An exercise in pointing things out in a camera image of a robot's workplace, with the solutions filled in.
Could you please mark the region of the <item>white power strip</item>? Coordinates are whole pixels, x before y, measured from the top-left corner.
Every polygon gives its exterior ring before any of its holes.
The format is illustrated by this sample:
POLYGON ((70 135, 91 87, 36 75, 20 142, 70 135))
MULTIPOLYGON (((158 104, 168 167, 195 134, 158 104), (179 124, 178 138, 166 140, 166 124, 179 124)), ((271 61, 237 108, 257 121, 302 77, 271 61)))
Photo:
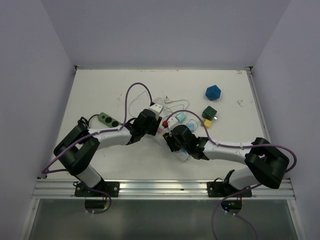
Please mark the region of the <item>white power strip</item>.
POLYGON ((168 131, 166 128, 164 128, 162 125, 160 125, 157 129, 156 135, 154 136, 154 140, 161 146, 163 147, 168 153, 170 153, 171 155, 175 156, 178 160, 180 160, 181 162, 186 162, 190 159, 190 156, 182 151, 175 151, 175 152, 171 152, 170 147, 168 146, 167 142, 164 139, 164 134, 166 134, 168 131))

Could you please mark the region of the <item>light blue plug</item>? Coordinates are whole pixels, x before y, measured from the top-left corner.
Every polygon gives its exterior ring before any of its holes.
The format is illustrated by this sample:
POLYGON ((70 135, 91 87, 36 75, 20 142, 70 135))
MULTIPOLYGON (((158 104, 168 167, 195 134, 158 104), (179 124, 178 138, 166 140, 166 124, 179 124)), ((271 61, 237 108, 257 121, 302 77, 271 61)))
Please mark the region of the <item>light blue plug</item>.
POLYGON ((180 112, 175 116, 175 118, 182 124, 187 119, 187 116, 183 112, 180 112))

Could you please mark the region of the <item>yellow plug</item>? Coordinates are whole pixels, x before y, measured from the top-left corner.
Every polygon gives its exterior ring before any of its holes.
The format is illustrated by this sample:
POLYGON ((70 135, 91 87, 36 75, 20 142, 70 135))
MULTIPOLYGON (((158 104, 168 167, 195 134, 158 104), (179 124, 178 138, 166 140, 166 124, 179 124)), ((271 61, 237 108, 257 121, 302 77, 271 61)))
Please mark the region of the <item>yellow plug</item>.
POLYGON ((211 120, 206 118, 203 120, 203 126, 206 127, 207 129, 211 126, 211 124, 212 124, 211 120))

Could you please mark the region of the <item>green power strip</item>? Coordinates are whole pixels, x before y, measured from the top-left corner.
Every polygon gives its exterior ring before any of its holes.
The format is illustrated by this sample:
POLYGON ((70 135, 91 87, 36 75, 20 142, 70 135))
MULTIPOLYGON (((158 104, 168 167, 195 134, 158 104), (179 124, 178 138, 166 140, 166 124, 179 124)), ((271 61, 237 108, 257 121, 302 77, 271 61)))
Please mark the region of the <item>green power strip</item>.
POLYGON ((121 122, 118 120, 114 119, 113 117, 109 116, 108 114, 101 112, 98 116, 97 119, 104 125, 106 125, 109 128, 116 128, 120 125, 122 125, 121 122))

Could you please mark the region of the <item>dark green plug adapter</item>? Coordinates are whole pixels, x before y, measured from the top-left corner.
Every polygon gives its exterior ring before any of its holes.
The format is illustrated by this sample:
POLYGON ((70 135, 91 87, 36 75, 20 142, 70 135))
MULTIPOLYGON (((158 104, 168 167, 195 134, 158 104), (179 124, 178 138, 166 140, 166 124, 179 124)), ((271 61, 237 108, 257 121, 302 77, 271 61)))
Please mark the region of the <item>dark green plug adapter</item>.
POLYGON ((203 110, 203 112, 202 112, 202 114, 201 114, 201 116, 202 116, 204 119, 207 119, 207 120, 209 120, 209 121, 216 120, 216 119, 217 119, 216 115, 217 115, 217 110, 215 110, 215 109, 214 109, 213 107, 211 107, 211 106, 207 106, 207 107, 203 110))

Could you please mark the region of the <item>blue plug adapter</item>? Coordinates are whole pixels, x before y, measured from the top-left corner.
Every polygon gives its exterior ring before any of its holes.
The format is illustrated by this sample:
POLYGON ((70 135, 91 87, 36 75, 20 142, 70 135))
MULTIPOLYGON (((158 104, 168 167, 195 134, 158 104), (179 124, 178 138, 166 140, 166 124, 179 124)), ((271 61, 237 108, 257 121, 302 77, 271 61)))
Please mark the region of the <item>blue plug adapter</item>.
POLYGON ((205 91, 205 96, 210 101, 218 100, 221 96, 221 89, 217 85, 209 86, 205 91))

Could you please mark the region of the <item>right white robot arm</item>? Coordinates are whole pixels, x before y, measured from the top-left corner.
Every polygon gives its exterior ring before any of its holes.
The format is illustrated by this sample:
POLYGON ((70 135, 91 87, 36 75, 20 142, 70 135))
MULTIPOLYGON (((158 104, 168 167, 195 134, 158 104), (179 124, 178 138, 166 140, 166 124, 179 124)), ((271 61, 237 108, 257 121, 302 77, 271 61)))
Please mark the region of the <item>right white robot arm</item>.
POLYGON ((183 150, 196 160, 224 160, 243 164, 232 169, 214 190, 220 196, 235 196, 253 185, 278 189, 289 165, 289 158, 266 139, 257 137, 248 144, 227 144, 194 135, 185 125, 178 125, 163 136, 172 152, 183 150))

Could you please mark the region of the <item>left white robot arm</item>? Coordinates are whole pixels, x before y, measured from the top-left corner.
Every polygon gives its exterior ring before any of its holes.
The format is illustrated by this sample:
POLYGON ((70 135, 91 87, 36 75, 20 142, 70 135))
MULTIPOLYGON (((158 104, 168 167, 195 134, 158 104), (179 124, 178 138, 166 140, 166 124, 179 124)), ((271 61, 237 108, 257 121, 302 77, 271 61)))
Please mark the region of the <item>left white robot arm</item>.
POLYGON ((94 130, 79 123, 55 147, 53 154, 72 176, 78 178, 87 192, 99 196, 107 192, 106 182, 90 165, 96 151, 113 146, 126 146, 145 135, 155 136, 161 123, 163 108, 154 104, 144 109, 133 122, 114 128, 94 130))

